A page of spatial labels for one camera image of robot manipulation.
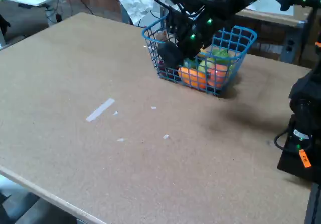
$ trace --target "orange tag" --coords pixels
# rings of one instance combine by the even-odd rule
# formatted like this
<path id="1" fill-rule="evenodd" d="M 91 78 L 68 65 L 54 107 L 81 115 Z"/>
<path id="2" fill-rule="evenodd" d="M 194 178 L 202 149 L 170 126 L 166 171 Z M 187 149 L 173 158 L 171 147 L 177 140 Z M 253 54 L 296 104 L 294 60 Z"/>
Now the orange tag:
<path id="1" fill-rule="evenodd" d="M 305 168 L 311 167 L 311 163 L 309 158 L 306 155 L 306 152 L 304 150 L 299 150 L 299 155 L 301 157 L 301 160 L 303 162 L 303 165 L 305 166 Z"/>

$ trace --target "plastic fruit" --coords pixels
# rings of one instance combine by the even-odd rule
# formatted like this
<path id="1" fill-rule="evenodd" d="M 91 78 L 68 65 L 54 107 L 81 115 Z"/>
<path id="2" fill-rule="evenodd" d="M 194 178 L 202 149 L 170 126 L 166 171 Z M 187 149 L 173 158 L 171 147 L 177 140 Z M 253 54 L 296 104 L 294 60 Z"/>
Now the plastic fruit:
<path id="1" fill-rule="evenodd" d="M 216 64 L 213 68 L 214 69 L 208 69 L 207 71 L 209 74 L 207 84 L 214 88 L 221 88 L 224 85 L 225 80 L 229 77 L 227 66 Z"/>
<path id="2" fill-rule="evenodd" d="M 192 87 L 205 89 L 206 81 L 205 81 L 205 74 L 201 72 L 197 72 L 193 69 L 188 69 L 185 67 L 180 67 L 178 69 L 179 77 L 181 80 Z"/>
<path id="3" fill-rule="evenodd" d="M 176 70 L 171 70 L 169 68 L 166 68 L 163 61 L 159 61 L 157 64 L 158 73 L 162 78 L 165 79 L 172 79 L 175 81 L 180 81 L 181 79 L 178 77 Z"/>
<path id="4" fill-rule="evenodd" d="M 206 49 L 201 48 L 200 52 L 197 54 L 198 57 L 205 57 L 204 54 L 207 54 Z"/>
<path id="5" fill-rule="evenodd" d="M 197 68 L 199 72 L 205 73 L 205 66 L 207 67 L 207 71 L 210 70 L 210 68 L 215 68 L 215 63 L 213 63 L 215 60 L 213 58 L 207 58 L 206 60 L 207 61 L 202 61 L 199 64 L 199 67 Z"/>

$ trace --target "metal table leg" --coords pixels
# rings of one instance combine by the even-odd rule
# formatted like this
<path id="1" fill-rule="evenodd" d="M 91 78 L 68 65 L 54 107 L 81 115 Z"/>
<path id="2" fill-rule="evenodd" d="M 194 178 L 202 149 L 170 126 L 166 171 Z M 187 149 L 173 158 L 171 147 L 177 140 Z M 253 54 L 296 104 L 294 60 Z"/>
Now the metal table leg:
<path id="1" fill-rule="evenodd" d="M 299 23 L 296 27 L 288 28 L 284 40 L 284 47 L 280 55 L 280 61 L 293 63 L 298 50 L 301 50 L 299 63 L 305 49 L 311 26 L 316 17 L 316 9 L 313 9 L 305 22 Z"/>
<path id="2" fill-rule="evenodd" d="M 303 36 L 303 28 L 288 28 L 280 55 L 280 61 L 293 63 L 297 51 L 300 49 Z"/>
<path id="3" fill-rule="evenodd" d="M 6 45 L 5 38 L 0 31 L 0 49 Z"/>
<path id="4" fill-rule="evenodd" d="M 54 3 L 54 2 L 47 3 L 46 7 L 47 7 L 46 17 L 47 17 L 48 26 L 50 27 L 57 23 L 57 20 L 56 20 L 57 3 Z"/>
<path id="5" fill-rule="evenodd" d="M 307 204 L 304 224 L 321 223 L 321 186 L 313 183 Z"/>

